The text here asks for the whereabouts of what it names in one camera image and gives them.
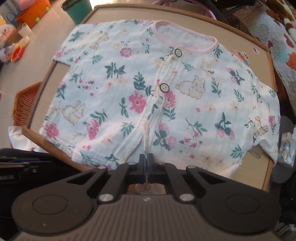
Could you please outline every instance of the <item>brown woven basket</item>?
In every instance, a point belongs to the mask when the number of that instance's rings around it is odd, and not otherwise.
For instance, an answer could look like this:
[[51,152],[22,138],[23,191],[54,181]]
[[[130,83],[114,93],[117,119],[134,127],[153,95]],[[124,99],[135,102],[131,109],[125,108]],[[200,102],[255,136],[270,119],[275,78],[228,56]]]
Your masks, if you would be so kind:
[[12,118],[14,126],[25,126],[41,82],[30,85],[15,95]]

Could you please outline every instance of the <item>screw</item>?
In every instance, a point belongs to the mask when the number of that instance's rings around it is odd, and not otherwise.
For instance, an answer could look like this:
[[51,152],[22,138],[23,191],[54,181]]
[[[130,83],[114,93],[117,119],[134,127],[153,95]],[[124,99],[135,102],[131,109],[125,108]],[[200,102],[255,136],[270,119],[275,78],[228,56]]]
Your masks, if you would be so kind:
[[190,193],[183,193],[180,195],[179,198],[184,202],[188,202],[188,201],[192,201],[194,199],[194,196]]
[[101,194],[101,195],[99,196],[99,199],[100,199],[102,202],[109,202],[109,201],[111,201],[113,198],[114,198],[113,195],[108,194],[108,193],[106,193],[106,194]]

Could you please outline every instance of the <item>plastic wrapper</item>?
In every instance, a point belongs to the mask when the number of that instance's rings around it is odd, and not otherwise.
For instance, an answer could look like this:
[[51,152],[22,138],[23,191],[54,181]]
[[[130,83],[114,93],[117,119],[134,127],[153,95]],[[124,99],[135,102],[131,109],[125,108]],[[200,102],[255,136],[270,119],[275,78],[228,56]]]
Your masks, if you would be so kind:
[[293,134],[290,132],[281,135],[278,163],[285,167],[293,167],[296,153],[296,127]]

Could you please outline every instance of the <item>table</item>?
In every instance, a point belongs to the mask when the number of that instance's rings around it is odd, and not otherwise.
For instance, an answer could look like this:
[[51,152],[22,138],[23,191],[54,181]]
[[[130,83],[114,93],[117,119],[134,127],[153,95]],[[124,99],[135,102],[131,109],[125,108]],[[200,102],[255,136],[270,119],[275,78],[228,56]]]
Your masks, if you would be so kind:
[[[249,58],[250,68],[259,80],[276,90],[274,69],[268,47],[250,37],[249,35],[214,19],[170,7],[141,5],[141,4],[106,4],[96,6],[94,10],[83,20],[83,23],[100,23],[121,19],[151,19],[168,20],[193,31],[214,36],[229,51],[235,54],[235,50],[245,52]],[[27,128],[38,133],[42,126],[51,100],[56,89],[68,71],[69,66],[53,61],[42,86],[39,89],[35,103],[32,107]],[[74,163],[66,154],[53,144],[42,140],[51,153],[63,155],[63,160],[80,169],[81,164]],[[256,158],[249,152],[243,158],[242,165],[233,175],[233,179],[244,184],[266,190],[273,162],[263,153],[261,158]]]

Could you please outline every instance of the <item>sleeve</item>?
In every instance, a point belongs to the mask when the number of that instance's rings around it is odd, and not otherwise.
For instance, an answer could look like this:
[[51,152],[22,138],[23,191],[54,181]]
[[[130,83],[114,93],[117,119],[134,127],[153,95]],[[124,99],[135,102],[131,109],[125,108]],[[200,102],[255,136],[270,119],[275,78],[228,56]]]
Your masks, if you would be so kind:
[[279,100],[275,91],[261,83],[257,77],[254,77],[251,87],[256,101],[253,145],[260,144],[276,164],[281,120]]
[[55,53],[53,60],[72,66],[88,55],[92,50],[90,46],[94,45],[96,40],[106,34],[107,29],[110,31],[113,26],[114,22],[77,25]]

